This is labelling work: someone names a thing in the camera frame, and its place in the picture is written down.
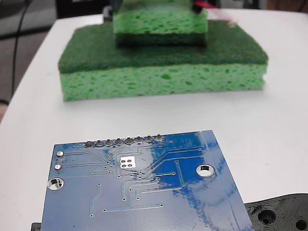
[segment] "black cable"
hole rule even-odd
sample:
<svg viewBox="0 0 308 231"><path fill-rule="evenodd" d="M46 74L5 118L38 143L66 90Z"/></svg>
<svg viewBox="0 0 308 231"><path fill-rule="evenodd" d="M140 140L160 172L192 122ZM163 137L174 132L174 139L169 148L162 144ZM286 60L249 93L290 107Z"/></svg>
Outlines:
<svg viewBox="0 0 308 231"><path fill-rule="evenodd" d="M13 53L13 74L12 74L12 97L14 95L14 90L15 90L15 66L16 66L16 54L17 54L17 46L18 46L18 39L19 39L19 35L20 35L20 30L21 30L21 26L23 24L23 20L24 20L24 16L27 12L27 9L30 5L30 2L26 0L26 5L25 5L25 8L24 8L24 11L21 15L21 18L20 18L20 21L19 21L19 25L18 25L18 29L17 29L17 33L16 33L16 39L15 39L15 47L14 47L14 53Z"/></svg>
<svg viewBox="0 0 308 231"><path fill-rule="evenodd" d="M302 12L304 7L306 6L308 0L303 0L302 4L299 6L297 12Z"/></svg>
<svg viewBox="0 0 308 231"><path fill-rule="evenodd" d="M6 104L6 105L9 105L9 102L7 102L6 100L0 100L0 104Z"/></svg>

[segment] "stacked sponge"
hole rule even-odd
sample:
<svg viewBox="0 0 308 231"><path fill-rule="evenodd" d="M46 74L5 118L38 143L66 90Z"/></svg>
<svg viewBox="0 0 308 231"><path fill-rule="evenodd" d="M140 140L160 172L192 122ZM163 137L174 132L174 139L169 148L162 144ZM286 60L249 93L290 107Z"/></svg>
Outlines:
<svg viewBox="0 0 308 231"><path fill-rule="evenodd" d="M182 0L174 1L179 1L180 7L165 14L172 11L176 16L179 12L174 9L182 9ZM149 8L154 11L162 5ZM224 21L198 25L206 13L196 16L193 12L187 17L199 17L191 21L194 23L176 24L172 16L169 20L159 16L163 10L149 16L155 23L146 26L148 10L138 4L129 10L124 5L114 23L76 30L59 61L64 100L262 89L268 57L240 27L230 28ZM125 24L128 20L131 27ZM207 46L192 46L193 34L207 31ZM131 47L136 42L144 46Z"/></svg>
<svg viewBox="0 0 308 231"><path fill-rule="evenodd" d="M126 0L114 13L117 44L204 46L207 11L191 8L189 0Z"/></svg>

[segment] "hole in black part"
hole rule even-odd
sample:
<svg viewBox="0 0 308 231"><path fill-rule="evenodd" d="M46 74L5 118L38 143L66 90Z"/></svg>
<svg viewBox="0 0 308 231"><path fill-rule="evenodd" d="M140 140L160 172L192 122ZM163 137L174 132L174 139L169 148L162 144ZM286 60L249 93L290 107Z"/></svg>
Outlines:
<svg viewBox="0 0 308 231"><path fill-rule="evenodd" d="M299 220L295 226L298 230L306 230L308 225L306 221Z"/></svg>
<svg viewBox="0 0 308 231"><path fill-rule="evenodd" d="M209 170L210 169L210 167L209 166L201 166L201 169L200 170Z"/></svg>
<svg viewBox="0 0 308 231"><path fill-rule="evenodd" d="M263 210L258 214L259 221L264 225L270 225L276 220L276 214L271 210Z"/></svg>
<svg viewBox="0 0 308 231"><path fill-rule="evenodd" d="M270 219L268 218L263 218L262 219L262 223L265 224L265 225L268 225L270 223Z"/></svg>

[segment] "red wire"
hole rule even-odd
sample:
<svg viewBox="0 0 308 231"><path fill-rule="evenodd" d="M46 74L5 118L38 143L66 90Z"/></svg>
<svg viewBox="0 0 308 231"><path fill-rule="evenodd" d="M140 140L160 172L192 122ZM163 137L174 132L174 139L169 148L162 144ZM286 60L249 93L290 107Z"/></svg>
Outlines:
<svg viewBox="0 0 308 231"><path fill-rule="evenodd" d="M206 8L206 9L214 9L215 8L215 6L211 5L207 1L196 1L194 4L197 5L197 6L201 6L203 8Z"/></svg>

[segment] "black plastic part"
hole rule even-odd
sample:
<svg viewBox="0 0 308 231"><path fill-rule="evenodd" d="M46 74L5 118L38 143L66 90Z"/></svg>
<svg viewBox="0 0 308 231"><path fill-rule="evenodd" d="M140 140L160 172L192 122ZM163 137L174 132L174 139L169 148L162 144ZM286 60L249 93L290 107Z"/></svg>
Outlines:
<svg viewBox="0 0 308 231"><path fill-rule="evenodd" d="M308 231L308 194L291 194L245 204L255 231ZM31 231L40 231L33 223Z"/></svg>
<svg viewBox="0 0 308 231"><path fill-rule="evenodd" d="M40 231L41 223L32 223L31 231Z"/></svg>

